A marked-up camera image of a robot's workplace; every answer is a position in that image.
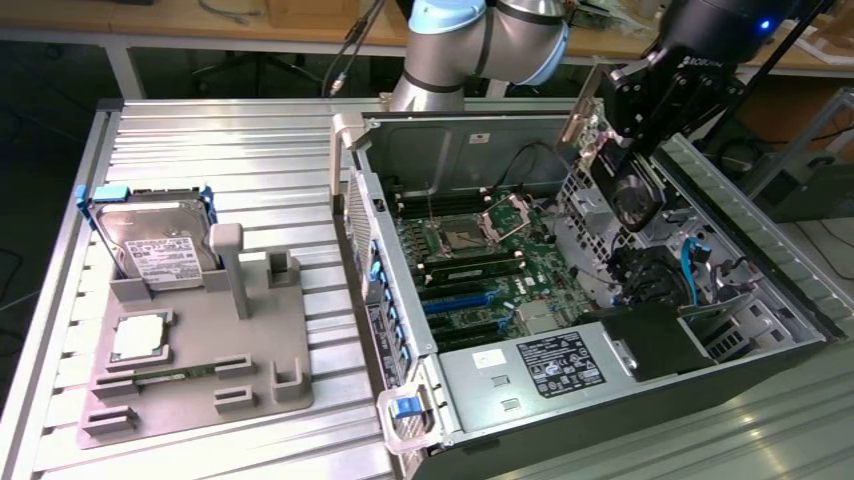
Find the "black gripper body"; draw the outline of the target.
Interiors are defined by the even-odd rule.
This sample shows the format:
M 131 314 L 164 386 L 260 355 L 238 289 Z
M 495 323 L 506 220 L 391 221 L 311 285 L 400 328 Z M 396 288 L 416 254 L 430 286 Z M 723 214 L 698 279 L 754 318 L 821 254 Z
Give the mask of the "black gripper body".
M 647 79 L 666 84 L 679 74 L 733 75 L 755 58 L 797 7 L 786 0 L 673 1 L 645 53 Z

